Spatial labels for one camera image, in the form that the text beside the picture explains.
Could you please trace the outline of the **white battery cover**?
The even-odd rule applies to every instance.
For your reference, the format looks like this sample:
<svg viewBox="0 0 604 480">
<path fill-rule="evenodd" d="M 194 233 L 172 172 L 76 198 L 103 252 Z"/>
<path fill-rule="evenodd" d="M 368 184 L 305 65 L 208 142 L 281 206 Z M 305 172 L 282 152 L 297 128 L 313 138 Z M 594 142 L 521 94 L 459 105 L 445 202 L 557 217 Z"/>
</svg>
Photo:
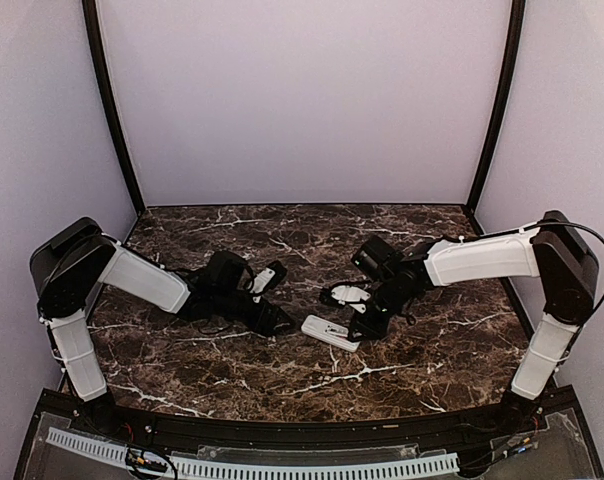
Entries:
<svg viewBox="0 0 604 480">
<path fill-rule="evenodd" d="M 339 337 L 348 336 L 348 329 L 345 327 L 330 326 L 325 330 L 325 332 L 329 335 L 334 335 L 334 336 L 339 336 Z"/>
</svg>

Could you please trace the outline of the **white remote control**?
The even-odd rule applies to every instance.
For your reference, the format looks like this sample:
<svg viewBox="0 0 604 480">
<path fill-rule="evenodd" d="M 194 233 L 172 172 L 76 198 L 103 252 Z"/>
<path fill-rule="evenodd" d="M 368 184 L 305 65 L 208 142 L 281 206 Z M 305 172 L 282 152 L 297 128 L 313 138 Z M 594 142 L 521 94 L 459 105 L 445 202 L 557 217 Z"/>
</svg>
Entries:
<svg viewBox="0 0 604 480">
<path fill-rule="evenodd" d="M 308 315 L 301 325 L 301 331 L 314 339 L 348 352 L 355 352 L 359 341 L 348 338 L 349 329 L 345 326 L 330 322 L 316 315 Z"/>
</svg>

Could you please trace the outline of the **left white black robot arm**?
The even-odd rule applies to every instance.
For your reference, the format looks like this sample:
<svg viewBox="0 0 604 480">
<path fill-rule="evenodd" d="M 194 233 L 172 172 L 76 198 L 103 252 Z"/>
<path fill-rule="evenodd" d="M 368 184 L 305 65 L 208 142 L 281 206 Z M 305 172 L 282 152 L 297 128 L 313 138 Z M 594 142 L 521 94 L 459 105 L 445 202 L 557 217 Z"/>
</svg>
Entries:
<svg viewBox="0 0 604 480">
<path fill-rule="evenodd" d="M 279 261 L 254 272 L 230 251 L 216 251 L 196 270 L 169 269 L 106 234 L 82 217 L 39 246 L 29 259 L 39 320 L 57 361 L 79 399 L 85 421 L 102 436 L 123 427 L 122 412 L 104 397 L 109 387 L 87 323 L 90 297 L 116 289 L 184 321 L 221 317 L 273 337 L 295 327 L 285 310 L 266 299 L 286 277 Z"/>
</svg>

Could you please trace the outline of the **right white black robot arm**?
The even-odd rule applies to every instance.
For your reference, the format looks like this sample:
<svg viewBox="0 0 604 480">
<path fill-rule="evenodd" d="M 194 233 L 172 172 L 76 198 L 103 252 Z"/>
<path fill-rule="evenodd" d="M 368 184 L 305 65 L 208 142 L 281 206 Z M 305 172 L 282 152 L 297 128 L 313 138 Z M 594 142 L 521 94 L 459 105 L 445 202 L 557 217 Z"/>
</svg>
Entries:
<svg viewBox="0 0 604 480">
<path fill-rule="evenodd" d="M 599 262 L 581 234 L 585 228 L 557 210 L 542 220 L 470 240 L 443 237 L 411 251 L 395 249 L 378 236 L 354 254 L 353 264 L 375 287 L 354 313 L 352 341 L 386 336 L 390 319 L 435 287 L 492 278 L 537 277 L 545 295 L 543 316 L 513 376 L 510 396 L 492 413 L 503 434 L 516 432 L 531 416 L 536 399 L 576 336 L 604 298 L 596 293 Z"/>
</svg>

